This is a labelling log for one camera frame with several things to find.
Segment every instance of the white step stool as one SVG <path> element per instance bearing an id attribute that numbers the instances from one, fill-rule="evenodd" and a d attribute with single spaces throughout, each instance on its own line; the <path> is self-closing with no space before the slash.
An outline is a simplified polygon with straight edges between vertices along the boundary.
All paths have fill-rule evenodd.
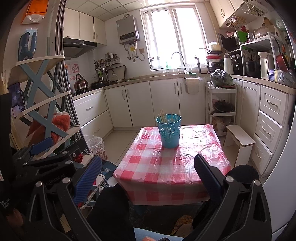
<path id="1" fill-rule="evenodd" d="M 223 147 L 230 147 L 235 144 L 239 146 L 238 155 L 233 167 L 248 164 L 252 147 L 255 144 L 255 141 L 238 125 L 231 125 L 226 127 L 227 134 Z"/>

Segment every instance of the utensil holder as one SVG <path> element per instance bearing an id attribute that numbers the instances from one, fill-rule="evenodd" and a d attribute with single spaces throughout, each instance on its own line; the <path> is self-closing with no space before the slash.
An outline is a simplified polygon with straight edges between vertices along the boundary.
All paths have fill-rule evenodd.
<path id="1" fill-rule="evenodd" d="M 179 145 L 182 117 L 176 114 L 166 114 L 166 118 L 168 123 L 162 123 L 159 117 L 156 118 L 161 143 L 165 148 L 175 148 Z"/>

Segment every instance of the drawer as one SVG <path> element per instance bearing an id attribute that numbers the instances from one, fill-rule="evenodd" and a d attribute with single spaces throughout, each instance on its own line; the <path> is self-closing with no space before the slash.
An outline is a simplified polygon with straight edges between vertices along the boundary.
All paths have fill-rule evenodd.
<path id="1" fill-rule="evenodd" d="M 266 86 L 261 87 L 260 110 L 282 126 L 286 118 L 287 106 L 288 94 Z"/>
<path id="2" fill-rule="evenodd" d="M 74 106 L 81 126 L 107 110 L 103 91 L 75 100 Z"/>
<path id="3" fill-rule="evenodd" d="M 253 140 L 256 143 L 253 145 L 252 148 L 251 159 L 253 160 L 259 173 L 263 175 L 266 167 L 270 162 L 272 153 L 256 134 L 253 135 Z"/>
<path id="4" fill-rule="evenodd" d="M 259 111 L 259 117 L 255 133 L 268 149 L 274 153 L 281 137 L 283 127 L 276 121 L 271 119 L 268 115 Z"/>
<path id="5" fill-rule="evenodd" d="M 102 138 L 112 129 L 113 125 L 108 111 L 100 114 L 81 128 L 83 135 L 94 135 Z"/>

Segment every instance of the person's hand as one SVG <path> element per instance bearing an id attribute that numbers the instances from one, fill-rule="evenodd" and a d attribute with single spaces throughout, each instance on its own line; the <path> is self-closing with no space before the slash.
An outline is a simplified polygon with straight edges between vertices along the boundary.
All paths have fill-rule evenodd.
<path id="1" fill-rule="evenodd" d="M 150 237 L 145 237 L 145 238 L 143 239 L 143 241 L 156 241 L 156 240 L 153 239 L 153 238 L 150 238 Z"/>

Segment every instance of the plastic tablecloth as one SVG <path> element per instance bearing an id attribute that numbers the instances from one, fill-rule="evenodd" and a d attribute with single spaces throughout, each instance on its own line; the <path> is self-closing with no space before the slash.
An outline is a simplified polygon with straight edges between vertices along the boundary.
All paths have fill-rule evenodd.
<path id="1" fill-rule="evenodd" d="M 212 125 L 181 126 L 180 144 L 162 147 L 158 127 L 142 128 L 113 173 L 134 205 L 180 205 L 208 199 L 194 169 L 202 154 L 225 175 L 231 166 Z"/>

